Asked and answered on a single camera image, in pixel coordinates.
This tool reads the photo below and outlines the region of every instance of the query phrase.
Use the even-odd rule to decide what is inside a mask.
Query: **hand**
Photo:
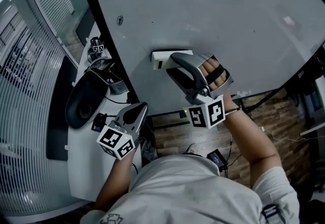
[[[203,73],[203,76],[207,77],[210,73],[212,73],[216,68],[219,67],[219,64],[220,63],[217,60],[209,58],[201,66],[199,66],[199,69]],[[209,84],[210,90],[217,89],[218,87],[223,85],[225,81],[226,72],[224,71],[218,78],[216,78],[211,84]],[[232,97],[230,96],[228,90],[223,94],[223,103],[225,110],[237,108],[237,105],[232,101]]]

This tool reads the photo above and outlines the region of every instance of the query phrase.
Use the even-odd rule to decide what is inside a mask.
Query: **wooden floor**
[[[264,96],[247,98],[243,101],[245,107],[255,104]],[[309,143],[305,140],[295,142],[287,139],[299,140],[299,133],[305,131],[306,127],[301,106],[297,108],[293,101],[284,101],[284,96],[285,91],[279,92],[249,113],[249,116],[258,126],[263,126],[267,130],[266,134],[281,156],[289,181],[299,184],[309,176]],[[175,113],[157,116],[152,120],[153,127],[161,127],[187,121],[187,118],[180,119],[179,114]],[[191,143],[197,143],[198,154],[205,157],[209,152],[218,148],[227,158],[231,140],[231,134],[222,123],[210,130],[195,129],[189,124],[156,129],[154,135],[159,156],[181,154]],[[229,164],[239,155],[236,142],[233,141]],[[242,156],[229,167],[229,178],[249,186],[249,165]]]

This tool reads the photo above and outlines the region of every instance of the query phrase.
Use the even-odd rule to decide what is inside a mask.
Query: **white t-shirt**
[[[80,223],[265,223],[262,209],[269,204],[277,205],[285,223],[299,223],[297,193],[281,167],[249,189],[220,177],[206,158],[172,155],[145,166],[109,212],[90,211]]]

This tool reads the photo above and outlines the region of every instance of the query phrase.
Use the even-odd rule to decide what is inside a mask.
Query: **person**
[[[218,66],[208,59],[200,70],[206,77]],[[224,81],[225,72],[209,87]],[[229,92],[223,101],[225,111],[237,108]],[[133,150],[115,161],[96,210],[80,223],[299,223],[297,193],[270,139],[241,110],[226,116],[224,124],[249,162],[252,189],[221,177],[213,162],[195,155],[195,145],[186,154],[154,160],[130,183]]]

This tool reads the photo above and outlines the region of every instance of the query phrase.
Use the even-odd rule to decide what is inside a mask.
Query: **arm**
[[[200,70],[206,77],[219,66],[219,62],[208,59],[200,66]],[[225,72],[212,82],[211,90],[217,89],[225,81]],[[232,101],[229,92],[223,95],[225,111],[238,106]],[[281,159],[270,139],[259,129],[259,127],[243,112],[237,111],[228,115],[224,124],[233,135],[240,153],[250,164],[251,186],[268,169],[281,166]]]
[[[95,209],[108,211],[119,198],[128,192],[135,153],[136,149],[122,160],[115,160],[113,168],[97,196]]]

